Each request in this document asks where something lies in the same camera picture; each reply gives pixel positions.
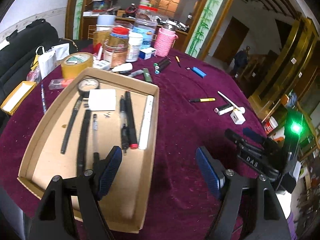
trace marker with red cap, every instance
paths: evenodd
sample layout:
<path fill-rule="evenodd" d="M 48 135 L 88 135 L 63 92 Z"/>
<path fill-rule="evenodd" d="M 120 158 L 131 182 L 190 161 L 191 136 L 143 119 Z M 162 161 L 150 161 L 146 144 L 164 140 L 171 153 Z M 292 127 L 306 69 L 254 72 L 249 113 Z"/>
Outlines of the marker with red cap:
<path fill-rule="evenodd" d="M 137 149 L 138 141 L 137 141 L 137 135 L 136 135 L 136 127 L 135 127 L 134 118 L 133 118 L 130 91 L 125 92 L 124 98 L 125 98 L 125 110 L 127 114 L 129 147 L 130 149 Z"/>

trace metal screw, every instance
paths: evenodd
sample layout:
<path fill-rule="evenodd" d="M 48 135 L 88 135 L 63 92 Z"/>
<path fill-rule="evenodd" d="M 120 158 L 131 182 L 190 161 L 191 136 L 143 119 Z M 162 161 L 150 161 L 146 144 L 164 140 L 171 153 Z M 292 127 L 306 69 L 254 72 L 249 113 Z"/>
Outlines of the metal screw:
<path fill-rule="evenodd" d="M 87 176 L 87 177 L 91 176 L 92 174 L 93 174 L 93 171 L 92 171 L 92 170 L 86 170 L 86 171 L 84 172 L 84 175 Z"/>
<path fill-rule="evenodd" d="M 59 179 L 60 179 L 59 175 L 53 176 L 53 178 L 52 178 L 53 181 L 58 181 Z"/>
<path fill-rule="evenodd" d="M 228 176 L 233 176 L 235 174 L 235 172 L 233 170 L 226 170 L 226 174 Z"/>
<path fill-rule="evenodd" d="M 262 181 L 266 181 L 267 180 L 267 176 L 264 175 L 264 174 L 260 174 L 259 175 L 259 179 L 262 180 Z"/>

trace white stick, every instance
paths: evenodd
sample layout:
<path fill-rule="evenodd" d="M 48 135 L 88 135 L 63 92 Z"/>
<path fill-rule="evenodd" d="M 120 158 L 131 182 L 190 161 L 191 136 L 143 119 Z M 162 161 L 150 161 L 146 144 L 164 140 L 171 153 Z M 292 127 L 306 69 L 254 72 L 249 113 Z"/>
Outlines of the white stick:
<path fill-rule="evenodd" d="M 243 107 L 238 107 L 234 102 L 232 102 L 229 98 L 227 98 L 224 94 L 218 91 L 218 94 L 222 96 L 225 100 L 227 100 L 230 104 L 232 104 L 236 109 L 238 109 L 242 114 L 244 114 Z"/>

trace green bamboo painting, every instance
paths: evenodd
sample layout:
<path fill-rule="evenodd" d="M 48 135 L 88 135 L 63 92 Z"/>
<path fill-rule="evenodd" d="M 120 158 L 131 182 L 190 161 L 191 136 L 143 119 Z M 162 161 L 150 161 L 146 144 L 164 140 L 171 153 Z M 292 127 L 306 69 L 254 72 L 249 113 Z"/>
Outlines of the green bamboo painting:
<path fill-rule="evenodd" d="M 197 57 L 223 0 L 207 0 L 185 53 Z"/>
<path fill-rule="evenodd" d="M 79 39 L 79 27 L 82 14 L 83 0 L 76 1 L 75 15 L 73 18 L 73 39 Z"/>

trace table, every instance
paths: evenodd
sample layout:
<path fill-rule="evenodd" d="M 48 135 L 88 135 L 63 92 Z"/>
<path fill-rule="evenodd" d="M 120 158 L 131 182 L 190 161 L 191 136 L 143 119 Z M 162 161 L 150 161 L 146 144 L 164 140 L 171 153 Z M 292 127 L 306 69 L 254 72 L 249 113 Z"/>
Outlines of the table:
<path fill-rule="evenodd" d="M 175 56 L 179 56 L 179 68 Z M 153 177 L 148 209 L 143 229 L 139 234 L 114 232 L 117 240 L 203 239 L 213 218 L 217 215 L 220 201 L 208 192 L 195 160 L 199 146 L 206 146 L 214 158 L 225 168 L 239 174 L 256 177 L 256 173 L 236 158 L 236 146 L 224 137 L 224 130 L 232 128 L 242 135 L 249 127 L 265 135 L 264 129 L 248 100 L 232 78 L 223 71 L 200 60 L 172 49 L 171 65 L 159 75 L 154 74 L 153 63 L 159 58 L 139 59 L 133 70 L 149 69 L 154 84 L 160 88 L 159 118 Z M 207 74 L 205 78 L 184 67 L 197 66 Z M 57 67 L 44 80 L 47 105 L 51 105 L 61 90 L 49 90 L 52 79 L 61 78 Z M 229 114 L 218 116 L 213 109 L 225 104 L 217 94 L 221 91 L 238 106 L 244 106 L 246 122 L 235 125 Z M 215 97 L 215 102 L 189 103 L 191 98 Z M 39 200 L 17 180 L 19 166 L 28 142 L 43 116 L 41 88 L 26 97 L 9 120 L 0 137 L 0 183 L 15 203 L 33 217 Z M 84 239 L 82 223 L 78 222 L 80 236 Z M 241 232 L 239 216 L 233 239 Z"/>

